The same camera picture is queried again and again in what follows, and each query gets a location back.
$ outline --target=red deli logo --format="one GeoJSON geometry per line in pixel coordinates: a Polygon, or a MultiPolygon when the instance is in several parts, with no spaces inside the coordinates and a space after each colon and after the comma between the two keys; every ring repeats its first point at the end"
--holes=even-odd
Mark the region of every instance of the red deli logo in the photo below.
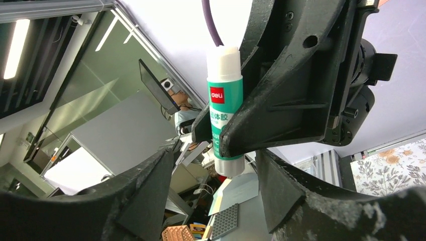
{"type": "Polygon", "coordinates": [[[224,104],[225,95],[222,87],[210,87],[210,99],[212,103],[224,104]]]}

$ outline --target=person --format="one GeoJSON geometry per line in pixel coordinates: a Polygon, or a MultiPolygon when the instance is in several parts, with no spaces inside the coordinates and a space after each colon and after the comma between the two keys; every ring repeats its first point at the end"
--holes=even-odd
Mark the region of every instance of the person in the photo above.
{"type": "MultiPolygon", "coordinates": [[[[168,78],[162,79],[160,83],[163,83],[167,79],[168,78]]],[[[180,111],[178,111],[174,115],[176,132],[178,133],[178,135],[190,133],[192,124],[184,126],[183,128],[181,128],[180,124],[195,119],[201,110],[194,107],[192,102],[189,100],[189,96],[181,90],[177,93],[174,93],[172,89],[169,89],[167,92],[172,97],[173,101],[175,101],[177,106],[180,108],[180,111]]]]}

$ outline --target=black cable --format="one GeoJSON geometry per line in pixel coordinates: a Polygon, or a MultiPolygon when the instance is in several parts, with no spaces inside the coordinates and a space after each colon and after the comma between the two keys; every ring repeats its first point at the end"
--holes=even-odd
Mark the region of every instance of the black cable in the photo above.
{"type": "Polygon", "coordinates": [[[58,42],[59,40],[61,40],[61,38],[62,38],[62,31],[63,30],[64,30],[63,27],[61,27],[61,34],[59,34],[58,40],[53,41],[52,44],[54,44],[54,43],[58,42]]]}
{"type": "Polygon", "coordinates": [[[162,105],[160,106],[160,111],[161,111],[161,114],[163,115],[163,117],[166,119],[166,120],[171,120],[172,119],[172,116],[171,115],[169,115],[169,117],[166,117],[166,113],[167,113],[167,110],[166,110],[166,108],[164,108],[162,105]]]}
{"type": "Polygon", "coordinates": [[[181,105],[179,106],[179,109],[180,109],[181,107],[186,107],[186,108],[188,108],[188,109],[190,109],[190,110],[197,111],[197,112],[202,111],[202,109],[195,108],[195,107],[190,107],[190,106],[187,106],[186,104],[181,104],[181,105]]]}
{"type": "Polygon", "coordinates": [[[219,36],[218,30],[216,29],[213,16],[211,15],[210,0],[201,0],[202,12],[204,13],[205,23],[207,24],[210,36],[216,46],[223,45],[222,39],[219,36]]]}

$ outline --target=metal frame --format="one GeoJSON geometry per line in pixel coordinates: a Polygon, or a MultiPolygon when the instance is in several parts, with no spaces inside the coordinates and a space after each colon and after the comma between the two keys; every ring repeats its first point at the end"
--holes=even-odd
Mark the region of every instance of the metal frame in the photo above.
{"type": "Polygon", "coordinates": [[[182,90],[189,95],[191,100],[198,106],[204,107],[207,102],[201,98],[200,95],[194,91],[190,85],[188,85],[182,75],[176,70],[172,63],[162,54],[159,47],[151,40],[148,34],[140,28],[138,25],[132,23],[130,19],[134,19],[133,16],[129,16],[126,10],[122,9],[120,5],[117,8],[111,10],[111,12],[119,19],[119,21],[126,27],[130,32],[130,35],[144,47],[147,52],[151,55],[154,60],[159,63],[167,72],[167,74],[173,78],[173,80],[182,88],[182,90]]]}
{"type": "Polygon", "coordinates": [[[53,166],[53,164],[55,164],[58,160],[58,155],[60,153],[62,153],[62,151],[65,149],[65,147],[68,145],[68,143],[74,140],[75,142],[77,142],[77,144],[80,145],[81,148],[84,148],[93,158],[95,158],[97,160],[97,162],[99,162],[99,164],[101,164],[107,171],[109,171],[112,175],[115,175],[114,172],[111,171],[111,169],[109,169],[108,166],[106,166],[94,153],[92,153],[82,142],[80,142],[78,139],[76,139],[74,137],[74,135],[72,133],[69,133],[67,135],[67,137],[64,139],[64,141],[62,142],[62,144],[59,146],[59,149],[55,152],[55,154],[53,155],[53,157],[55,157],[55,159],[53,160],[53,157],[51,158],[50,162],[46,165],[46,167],[43,169],[43,171],[40,174],[40,177],[44,178],[44,175],[46,174],[46,172],[53,166]]]}
{"type": "Polygon", "coordinates": [[[404,138],[401,138],[401,139],[380,145],[378,147],[368,149],[368,150],[364,151],[364,154],[366,154],[367,157],[372,156],[372,155],[375,155],[377,153],[384,152],[384,151],[387,151],[389,149],[392,149],[392,148],[395,148],[395,147],[398,147],[398,146],[402,146],[402,145],[405,145],[405,144],[408,144],[408,143],[411,143],[411,142],[416,142],[416,141],[424,139],[424,138],[426,138],[426,130],[423,130],[420,134],[409,135],[407,137],[404,137],[404,138]]]}
{"type": "Polygon", "coordinates": [[[80,47],[78,47],[79,49],[76,51],[77,54],[73,54],[72,56],[69,56],[69,57],[68,57],[68,55],[67,55],[67,57],[65,57],[65,55],[64,55],[64,57],[62,59],[63,62],[69,62],[69,61],[67,61],[67,59],[74,58],[74,61],[72,63],[68,63],[69,68],[68,68],[68,70],[66,70],[64,75],[57,77],[58,71],[55,73],[55,78],[56,79],[63,78],[63,81],[61,81],[60,85],[58,86],[58,90],[55,93],[55,96],[52,98],[52,103],[50,104],[49,109],[53,110],[53,111],[50,111],[47,114],[43,124],[40,126],[39,130],[37,131],[37,134],[36,134],[36,137],[35,137],[35,142],[37,143],[37,146],[32,145],[30,147],[30,150],[29,150],[29,152],[27,152],[26,157],[25,157],[26,159],[25,159],[24,162],[29,162],[30,160],[32,160],[33,157],[37,154],[37,152],[39,150],[39,149],[37,149],[37,147],[40,147],[41,144],[43,143],[43,140],[41,140],[41,141],[39,141],[39,140],[40,140],[41,136],[47,130],[46,124],[49,122],[51,116],[53,115],[54,109],[56,109],[56,107],[59,103],[60,97],[62,96],[63,92],[65,91],[65,88],[67,87],[67,85],[68,85],[68,83],[69,83],[69,81],[72,77],[72,73],[74,72],[74,70],[76,69],[76,66],[79,63],[79,60],[81,60],[81,58],[83,57],[84,52],[87,49],[89,42],[90,42],[93,34],[95,33],[95,30],[96,30],[99,22],[102,20],[103,14],[104,14],[104,12],[100,12],[99,14],[98,13],[88,13],[88,14],[83,14],[81,16],[82,19],[84,19],[87,22],[92,22],[92,24],[76,27],[76,30],[75,30],[75,32],[72,36],[72,39],[75,39],[75,40],[80,39],[80,40],[78,40],[80,47]],[[84,28],[86,28],[85,34],[82,35],[80,33],[80,31],[84,28]]]}
{"type": "Polygon", "coordinates": [[[48,0],[0,4],[0,24],[19,19],[44,19],[100,12],[114,8],[114,0],[48,0]]]}
{"type": "MultiPolygon", "coordinates": [[[[205,176],[201,181],[199,188],[202,188],[202,184],[205,184],[208,180],[209,175],[205,176]]],[[[197,208],[197,203],[200,199],[200,195],[193,202],[192,206],[186,204],[186,202],[171,188],[169,188],[169,195],[167,197],[166,209],[178,213],[172,217],[167,218],[163,227],[167,227],[168,225],[175,224],[178,222],[182,222],[182,225],[185,225],[189,218],[191,217],[194,209],[197,208]]]]}
{"type": "Polygon", "coordinates": [[[335,186],[342,187],[339,155],[334,149],[293,165],[304,171],[310,168],[311,175],[335,186]]]}

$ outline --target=floral curtain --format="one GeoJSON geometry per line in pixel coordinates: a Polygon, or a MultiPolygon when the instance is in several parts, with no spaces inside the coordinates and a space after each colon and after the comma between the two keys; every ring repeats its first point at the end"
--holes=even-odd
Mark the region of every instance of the floral curtain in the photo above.
{"type": "Polygon", "coordinates": [[[426,139],[351,163],[360,193],[385,196],[412,186],[426,186],[426,139]]]}

